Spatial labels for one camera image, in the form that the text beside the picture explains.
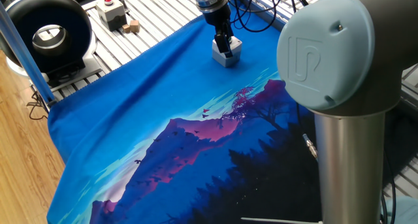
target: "black ring light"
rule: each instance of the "black ring light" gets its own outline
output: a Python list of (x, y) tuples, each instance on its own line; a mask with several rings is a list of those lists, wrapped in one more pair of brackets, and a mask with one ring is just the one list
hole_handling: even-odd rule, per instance
[[(82, 58), (89, 48), (91, 24), (75, 0), (16, 0), (7, 12), (41, 72), (50, 74), (74, 64), (84, 67)], [(39, 29), (48, 25), (63, 29), (54, 38), (42, 40)], [(0, 47), (20, 65), (2, 35)]]

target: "small block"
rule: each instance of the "small block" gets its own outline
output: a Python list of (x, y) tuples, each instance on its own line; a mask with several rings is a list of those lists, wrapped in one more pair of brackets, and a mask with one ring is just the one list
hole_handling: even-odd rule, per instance
[(131, 21), (131, 31), (136, 33), (139, 32), (139, 21), (138, 20), (132, 20)]
[(131, 27), (128, 24), (123, 25), (122, 28), (125, 33), (131, 32)]

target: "blue pole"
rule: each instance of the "blue pole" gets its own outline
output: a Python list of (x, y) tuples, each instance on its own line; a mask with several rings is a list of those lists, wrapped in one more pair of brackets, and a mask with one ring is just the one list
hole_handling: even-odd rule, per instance
[(44, 99), (46, 104), (50, 104), (55, 100), (54, 94), (46, 83), (44, 77), (39, 71), (35, 60), (33, 60), (29, 50), (24, 41), (15, 28), (12, 20), (8, 16), (3, 5), (0, 4), (0, 31), (12, 49), (14, 55), (18, 58), (20, 64), (25, 69), (27, 75), (32, 80), (35, 87), (38, 89), (40, 96)]

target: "logo on robot joint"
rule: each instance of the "logo on robot joint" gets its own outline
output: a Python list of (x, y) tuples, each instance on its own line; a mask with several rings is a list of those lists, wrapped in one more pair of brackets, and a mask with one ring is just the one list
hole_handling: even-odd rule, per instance
[(303, 38), (289, 38), (288, 78), (300, 85), (310, 85), (309, 77), (321, 62), (322, 42)]

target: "wooden floor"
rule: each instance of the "wooden floor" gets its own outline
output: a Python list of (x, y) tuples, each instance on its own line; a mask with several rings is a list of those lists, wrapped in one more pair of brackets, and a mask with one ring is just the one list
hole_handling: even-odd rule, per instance
[[(46, 224), (46, 213), (64, 169), (47, 119), (29, 119), (32, 91), (27, 79), (0, 54), (0, 223)], [(44, 114), (36, 109), (34, 116)]]

